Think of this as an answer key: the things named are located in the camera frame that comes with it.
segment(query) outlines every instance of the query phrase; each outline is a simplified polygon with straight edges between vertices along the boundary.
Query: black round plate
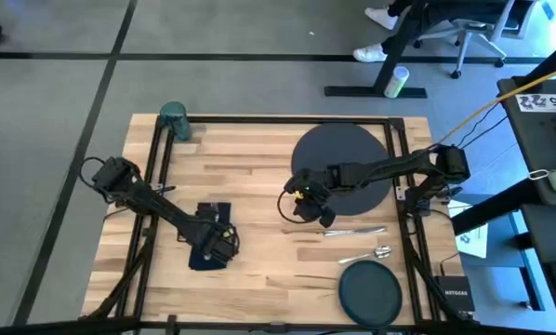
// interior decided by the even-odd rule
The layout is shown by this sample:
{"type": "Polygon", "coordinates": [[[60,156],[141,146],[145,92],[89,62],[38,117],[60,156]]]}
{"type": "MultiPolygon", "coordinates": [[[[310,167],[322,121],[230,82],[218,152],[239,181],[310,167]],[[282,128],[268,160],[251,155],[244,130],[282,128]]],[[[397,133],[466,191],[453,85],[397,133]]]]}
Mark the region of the black round plate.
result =
{"type": "MultiPolygon", "coordinates": [[[[291,161],[294,174],[301,168],[323,171],[339,163],[373,163],[390,156],[375,136],[363,127],[349,124],[324,124],[314,127],[297,143],[291,161]]],[[[327,206],[338,215],[359,215],[388,195],[391,181],[377,181],[363,189],[345,194],[332,194],[327,206]]]]}
{"type": "Polygon", "coordinates": [[[358,261],[344,270],[338,297],[344,312],[366,328],[386,327],[402,308],[398,279],[376,261],[358,261]]]}

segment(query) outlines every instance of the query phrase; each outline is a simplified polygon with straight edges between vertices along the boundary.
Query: wooden table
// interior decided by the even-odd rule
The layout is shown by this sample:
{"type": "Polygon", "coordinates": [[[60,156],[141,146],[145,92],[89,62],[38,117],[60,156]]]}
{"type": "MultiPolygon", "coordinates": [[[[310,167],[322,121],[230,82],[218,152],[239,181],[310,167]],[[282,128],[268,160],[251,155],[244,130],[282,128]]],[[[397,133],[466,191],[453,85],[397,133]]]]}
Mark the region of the wooden table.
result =
{"type": "MultiPolygon", "coordinates": [[[[127,133],[123,156],[138,164],[142,173],[155,119],[154,114],[135,114],[127,133]]],[[[431,144],[426,118],[406,117],[404,122],[411,152],[431,144]]],[[[297,225],[278,215],[276,198],[291,176],[291,154],[298,139],[312,127],[192,124],[191,142],[173,145],[167,185],[177,189],[165,196],[190,213],[198,202],[232,203],[232,223],[239,229],[241,250],[225,270],[192,271],[188,267],[191,247],[177,242],[176,228],[161,221],[143,320],[166,321],[168,315],[177,315],[185,322],[353,324],[338,302],[338,278],[345,266],[337,260],[387,245],[393,252],[381,262],[399,279],[404,299],[393,324],[414,324],[393,189],[376,208],[363,215],[338,216],[332,226],[384,225],[385,233],[325,238],[319,234],[323,230],[319,223],[297,225]]],[[[383,126],[363,127],[385,143],[383,126]]],[[[397,141],[395,147],[399,153],[397,141]]],[[[441,204],[432,206],[447,211],[441,204]]],[[[292,213],[291,197],[285,197],[283,209],[292,213]]],[[[121,277],[134,217],[125,211],[104,223],[83,314],[93,311],[121,277]]],[[[457,252],[453,229],[449,220],[437,213],[425,218],[424,225],[431,267],[437,274],[439,262],[457,252]]],[[[459,257],[447,261],[445,270],[449,275],[460,275],[459,257]]],[[[129,294],[128,314],[133,308],[136,282],[129,294]]],[[[417,282],[422,314],[429,318],[424,284],[418,275],[417,282]]]]}

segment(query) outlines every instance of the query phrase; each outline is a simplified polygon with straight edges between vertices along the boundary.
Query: office chair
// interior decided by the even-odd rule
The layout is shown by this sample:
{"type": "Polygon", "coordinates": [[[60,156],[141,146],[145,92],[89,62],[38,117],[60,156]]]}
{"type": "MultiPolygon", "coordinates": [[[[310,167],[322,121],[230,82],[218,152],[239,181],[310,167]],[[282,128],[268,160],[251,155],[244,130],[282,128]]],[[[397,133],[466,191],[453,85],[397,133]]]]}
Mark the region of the office chair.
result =
{"type": "Polygon", "coordinates": [[[499,55],[499,59],[495,62],[496,67],[505,65],[505,58],[508,56],[495,42],[500,37],[508,37],[514,39],[524,39],[528,23],[532,12],[535,8],[537,0],[532,0],[522,15],[517,18],[510,18],[510,12],[516,0],[508,0],[501,16],[482,17],[478,20],[457,19],[450,21],[453,27],[438,32],[425,33],[418,38],[414,46],[419,48],[423,40],[432,38],[445,38],[449,36],[457,36],[456,47],[460,47],[457,56],[456,69],[450,74],[454,79],[458,79],[462,75],[462,65],[466,57],[466,50],[472,37],[476,38],[484,47],[499,55]]]}

